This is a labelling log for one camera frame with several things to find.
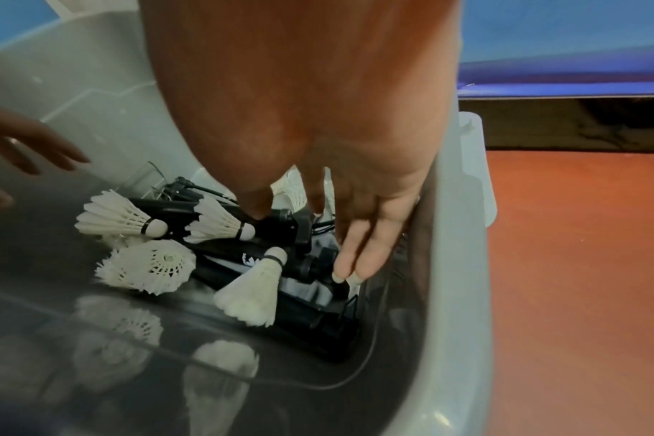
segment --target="hand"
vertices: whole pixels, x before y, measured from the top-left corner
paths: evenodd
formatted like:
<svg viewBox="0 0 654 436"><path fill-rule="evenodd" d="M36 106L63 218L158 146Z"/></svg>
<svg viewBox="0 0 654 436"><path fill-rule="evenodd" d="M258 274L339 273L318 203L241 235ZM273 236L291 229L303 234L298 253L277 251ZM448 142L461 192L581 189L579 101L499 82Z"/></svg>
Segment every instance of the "hand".
<svg viewBox="0 0 654 436"><path fill-rule="evenodd" d="M457 0L142 3L169 111L250 215L296 164L310 207L333 174L337 279L386 262L441 144L455 86Z"/></svg>
<svg viewBox="0 0 654 436"><path fill-rule="evenodd" d="M75 169L72 160L81 163L90 162L75 145L57 135L43 123L0 109L0 156L19 170L38 175L39 168L18 149L16 146L18 142L63 170ZM12 203L13 199L0 190L0 208Z"/></svg>

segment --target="plastic storage bin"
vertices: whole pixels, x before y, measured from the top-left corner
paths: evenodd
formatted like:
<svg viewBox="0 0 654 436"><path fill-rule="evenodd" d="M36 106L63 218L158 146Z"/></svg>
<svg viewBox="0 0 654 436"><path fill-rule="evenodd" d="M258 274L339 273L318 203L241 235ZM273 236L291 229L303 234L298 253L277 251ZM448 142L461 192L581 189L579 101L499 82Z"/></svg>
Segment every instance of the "plastic storage bin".
<svg viewBox="0 0 654 436"><path fill-rule="evenodd" d="M108 251L73 228L87 199L124 182L147 192L161 182L148 162L169 180L201 170L157 91L137 13L2 47L0 107L42 119L93 160L73 174L44 165L42 177L0 160L17 200L0 211L0 434L482 433L494 199L479 119L464 115L462 129L456 102L407 247L361 288L362 332L340 362L200 311L195 290L161 305L94 282ZM134 325L146 339L129 335Z"/></svg>

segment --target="orange floor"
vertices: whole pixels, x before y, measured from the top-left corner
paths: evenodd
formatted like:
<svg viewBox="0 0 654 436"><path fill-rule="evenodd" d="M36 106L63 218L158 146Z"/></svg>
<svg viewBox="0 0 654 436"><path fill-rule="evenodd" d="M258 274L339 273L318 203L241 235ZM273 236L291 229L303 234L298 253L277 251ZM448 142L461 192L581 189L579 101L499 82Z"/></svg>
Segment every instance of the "orange floor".
<svg viewBox="0 0 654 436"><path fill-rule="evenodd" d="M654 155L488 159L488 435L654 436Z"/></svg>

